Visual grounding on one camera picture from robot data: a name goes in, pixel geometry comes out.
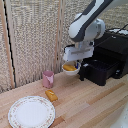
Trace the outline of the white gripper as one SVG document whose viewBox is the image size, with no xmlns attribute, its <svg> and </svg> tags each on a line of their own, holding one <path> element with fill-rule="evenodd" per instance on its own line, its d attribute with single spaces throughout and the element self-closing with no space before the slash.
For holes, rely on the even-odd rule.
<svg viewBox="0 0 128 128">
<path fill-rule="evenodd" d="M 94 50 L 93 47 L 86 49 L 79 49 L 76 47 L 66 47 L 64 49 L 63 59 L 65 61 L 76 61 L 76 60 L 82 60 L 84 58 L 89 58 L 93 55 L 93 50 Z M 81 65 L 80 61 L 77 61 L 76 68 L 78 69 L 80 65 Z"/>
</svg>

